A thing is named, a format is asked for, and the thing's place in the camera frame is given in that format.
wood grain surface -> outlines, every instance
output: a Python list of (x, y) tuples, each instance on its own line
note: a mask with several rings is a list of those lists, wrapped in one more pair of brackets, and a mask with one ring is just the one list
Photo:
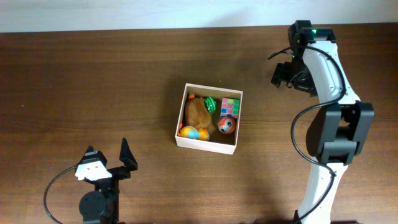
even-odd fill
[[(331, 26), (348, 80), (376, 111), (363, 152), (341, 180), (332, 220), (398, 223), (398, 24)], [(120, 183), (120, 219), (136, 223), (291, 220), (310, 164), (290, 123), (317, 98), (270, 80), (287, 27), (0, 34), (0, 223), (51, 223), (48, 182), (88, 145), (108, 168), (127, 138), (139, 170)], [(233, 156), (177, 147), (185, 83), (244, 92)], [(297, 125), (299, 145), (316, 111)], [(64, 223), (81, 223), (93, 186), (73, 173), (50, 189)]]

puzzle cube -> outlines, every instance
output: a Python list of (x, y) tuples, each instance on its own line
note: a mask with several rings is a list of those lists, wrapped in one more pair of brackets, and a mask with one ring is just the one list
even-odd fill
[(238, 118), (239, 114), (239, 100), (223, 98), (221, 103), (221, 115), (220, 118), (230, 116), (235, 119)]

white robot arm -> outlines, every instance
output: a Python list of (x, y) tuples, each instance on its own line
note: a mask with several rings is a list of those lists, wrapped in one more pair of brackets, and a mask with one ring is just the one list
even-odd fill
[[(301, 206), (295, 212), (294, 223), (330, 224), (331, 206), (338, 184), (348, 164), (352, 163), (353, 156), (362, 150), (374, 110), (371, 104), (361, 103), (349, 85), (338, 58), (336, 39), (331, 29), (314, 29), (310, 21), (296, 21), (289, 27), (289, 42), (290, 47), (287, 49), (293, 50), (292, 62), (279, 63), (271, 83), (279, 87), (281, 81), (284, 81), (289, 88), (294, 86), (312, 96), (318, 95), (320, 103), (326, 104), (320, 108), (309, 127), (306, 143), (311, 159), (328, 166), (335, 173), (333, 185), (329, 186), (330, 170), (317, 164), (311, 165), (307, 191)], [(349, 125), (340, 127), (340, 119), (344, 119)], [(318, 204), (328, 187), (330, 191)]]

brown stuffed toy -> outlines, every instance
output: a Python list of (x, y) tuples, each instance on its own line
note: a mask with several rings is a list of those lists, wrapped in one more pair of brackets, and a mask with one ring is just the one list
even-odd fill
[(205, 107), (205, 100), (202, 97), (190, 97), (185, 104), (185, 119), (187, 125), (196, 129), (207, 129), (211, 126), (211, 116)]

open box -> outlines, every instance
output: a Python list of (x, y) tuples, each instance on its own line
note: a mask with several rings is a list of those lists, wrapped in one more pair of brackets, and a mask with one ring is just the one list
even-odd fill
[[(180, 124), (182, 123), (183, 126), (185, 126), (185, 103), (187, 102), (189, 92), (194, 93), (195, 96), (211, 96), (217, 102), (216, 111), (211, 115), (212, 127), (209, 128), (209, 141), (201, 141), (177, 136), (177, 133), (180, 129)], [(232, 155), (236, 149), (236, 144), (238, 143), (239, 124), (242, 110), (242, 97), (242, 91), (187, 83), (185, 85), (185, 90), (182, 97), (180, 115), (177, 122), (177, 130), (175, 132), (175, 140), (177, 142), (177, 145), (180, 147), (188, 147), (192, 149), (200, 149)], [(218, 120), (220, 119), (221, 100), (223, 98), (232, 98), (239, 100), (239, 114), (236, 122), (236, 130), (232, 134), (222, 134), (218, 131), (217, 128)]]

